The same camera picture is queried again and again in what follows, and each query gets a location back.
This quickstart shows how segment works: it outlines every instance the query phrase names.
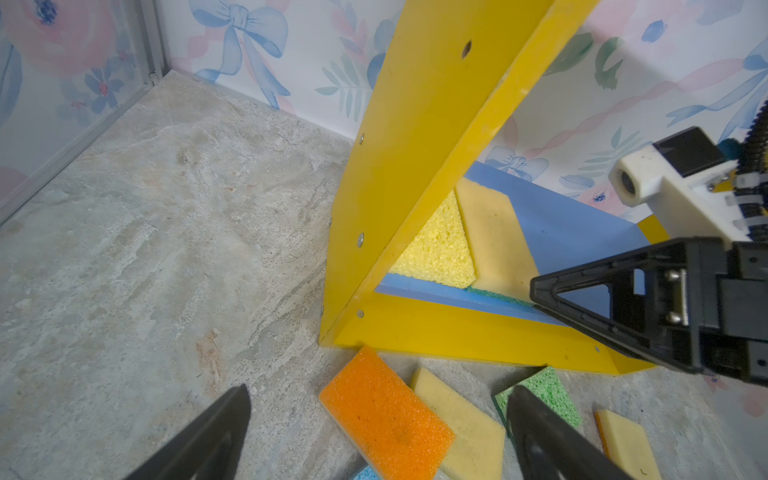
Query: blue bow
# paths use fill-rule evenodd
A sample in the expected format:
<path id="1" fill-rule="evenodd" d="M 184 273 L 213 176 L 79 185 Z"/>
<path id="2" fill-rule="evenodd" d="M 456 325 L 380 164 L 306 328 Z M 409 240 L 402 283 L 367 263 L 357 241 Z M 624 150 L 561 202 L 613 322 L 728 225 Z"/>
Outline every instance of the blue bow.
<path id="1" fill-rule="evenodd" d="M 757 45 L 757 47 L 755 47 L 755 49 L 752 50 L 746 58 L 744 58 L 744 70 L 757 71 L 758 73 L 753 75 L 752 78 L 745 81 L 738 87 L 734 88 L 733 91 L 731 91 L 725 97 L 722 97 L 720 100 L 714 102 L 713 104 L 691 105 L 689 107 L 683 107 L 668 113 L 667 116 L 672 118 L 672 121 L 667 126 L 671 127 L 677 122 L 685 120 L 689 117 L 693 117 L 695 114 L 705 110 L 723 110 L 724 108 L 730 107 L 742 98 L 746 97 L 748 94 L 752 93 L 752 96 L 746 100 L 739 111 L 737 111 L 733 118 L 730 119 L 728 125 L 726 125 L 725 129 L 723 130 L 723 134 L 720 135 L 720 139 L 717 142 L 720 143 L 721 141 L 728 138 L 737 128 L 750 128 L 752 126 L 752 122 L 754 121 L 755 114 L 757 113 L 757 108 L 762 103 L 765 94 L 768 93 L 768 82 L 760 85 L 760 82 L 762 82 L 765 77 L 768 76 L 767 59 L 768 39 L 764 40 L 760 45 Z"/>
<path id="2" fill-rule="evenodd" d="M 245 34 L 262 46 L 275 58 L 283 56 L 283 49 L 288 38 L 288 24 L 282 13 L 271 7 L 257 8 L 251 12 L 242 5 L 228 5 L 224 0 L 190 0 L 190 8 L 195 19 L 206 27 L 227 26 L 224 33 L 224 50 L 221 67 L 218 70 L 204 68 L 195 75 L 215 82 L 220 74 L 234 75 L 243 64 L 243 52 L 237 40 L 235 29 Z M 259 82 L 264 96 L 274 108 L 277 105 L 276 94 L 287 97 L 290 92 L 277 81 L 272 72 L 261 61 L 256 47 L 248 38 L 243 39 L 245 52 L 253 68 L 253 75 Z"/>

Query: black cable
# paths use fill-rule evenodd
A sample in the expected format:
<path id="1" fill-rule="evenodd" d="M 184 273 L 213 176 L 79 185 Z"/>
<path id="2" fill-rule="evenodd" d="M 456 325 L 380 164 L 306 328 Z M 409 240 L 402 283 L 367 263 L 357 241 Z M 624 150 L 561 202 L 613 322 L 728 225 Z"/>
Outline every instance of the black cable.
<path id="1" fill-rule="evenodd" d="M 736 175 L 758 173 L 766 171 L 765 158 L 768 147 L 768 101 L 763 104 L 760 112 L 752 123 L 752 128 L 744 141 Z M 733 193 L 739 195 L 760 195 L 763 204 L 768 205 L 768 182 L 757 187 L 734 188 Z M 740 204 L 744 218 L 762 217 L 762 204 Z M 768 224 L 750 226 L 750 238 L 755 242 L 768 242 Z"/>

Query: yellow wooden frame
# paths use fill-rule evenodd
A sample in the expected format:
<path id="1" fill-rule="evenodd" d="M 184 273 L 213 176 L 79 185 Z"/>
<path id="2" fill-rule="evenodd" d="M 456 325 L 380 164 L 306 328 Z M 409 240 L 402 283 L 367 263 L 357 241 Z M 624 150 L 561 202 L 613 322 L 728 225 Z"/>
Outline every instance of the yellow wooden frame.
<path id="1" fill-rule="evenodd" d="M 622 373 L 553 326 L 374 292 L 598 0 L 408 0 L 333 203 L 322 346 Z"/>

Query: orange sponge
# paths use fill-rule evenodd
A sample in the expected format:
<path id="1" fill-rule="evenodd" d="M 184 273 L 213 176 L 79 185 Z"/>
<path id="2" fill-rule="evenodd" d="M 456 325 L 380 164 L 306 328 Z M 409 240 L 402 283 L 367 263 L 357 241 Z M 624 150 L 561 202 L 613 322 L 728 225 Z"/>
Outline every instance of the orange sponge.
<path id="1" fill-rule="evenodd" d="M 369 346 L 320 402 L 382 480 L 432 480 L 453 443 L 451 429 Z"/>

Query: metal bolt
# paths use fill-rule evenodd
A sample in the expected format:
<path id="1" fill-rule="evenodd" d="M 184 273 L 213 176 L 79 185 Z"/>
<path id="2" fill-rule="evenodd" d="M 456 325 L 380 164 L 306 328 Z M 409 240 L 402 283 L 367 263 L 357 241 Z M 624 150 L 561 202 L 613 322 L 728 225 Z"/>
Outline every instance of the metal bolt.
<path id="1" fill-rule="evenodd" d="M 683 321 L 683 317 L 678 312 L 669 312 L 667 314 L 667 321 L 672 325 L 677 325 Z"/>

